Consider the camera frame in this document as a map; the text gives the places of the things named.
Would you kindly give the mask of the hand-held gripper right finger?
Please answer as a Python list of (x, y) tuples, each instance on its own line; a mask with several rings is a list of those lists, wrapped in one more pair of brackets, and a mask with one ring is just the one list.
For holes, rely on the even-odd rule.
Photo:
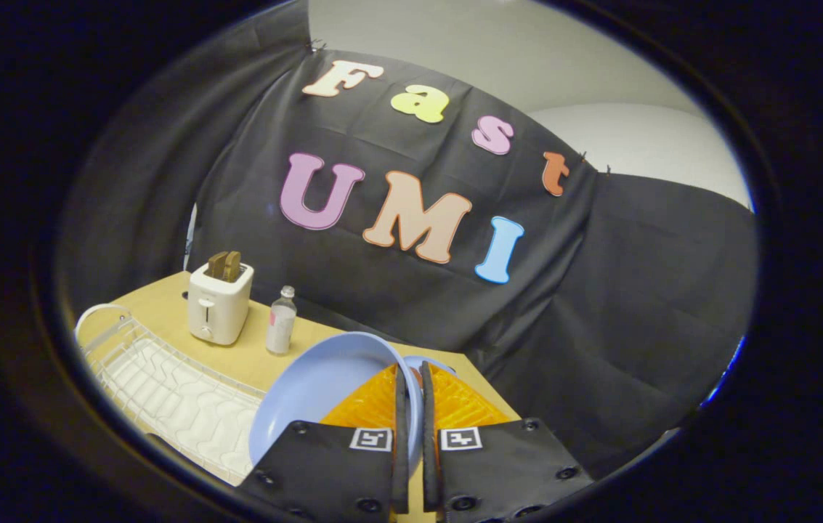
[(439, 522), (517, 522), (593, 484), (537, 418), (502, 413), (453, 372), (425, 361), (423, 508)]

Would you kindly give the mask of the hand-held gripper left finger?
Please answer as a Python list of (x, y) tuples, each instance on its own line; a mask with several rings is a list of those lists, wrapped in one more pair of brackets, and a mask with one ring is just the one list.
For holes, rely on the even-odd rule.
[(301, 522), (391, 522), (408, 512), (408, 405), (389, 365), (318, 423), (286, 425), (236, 490)]

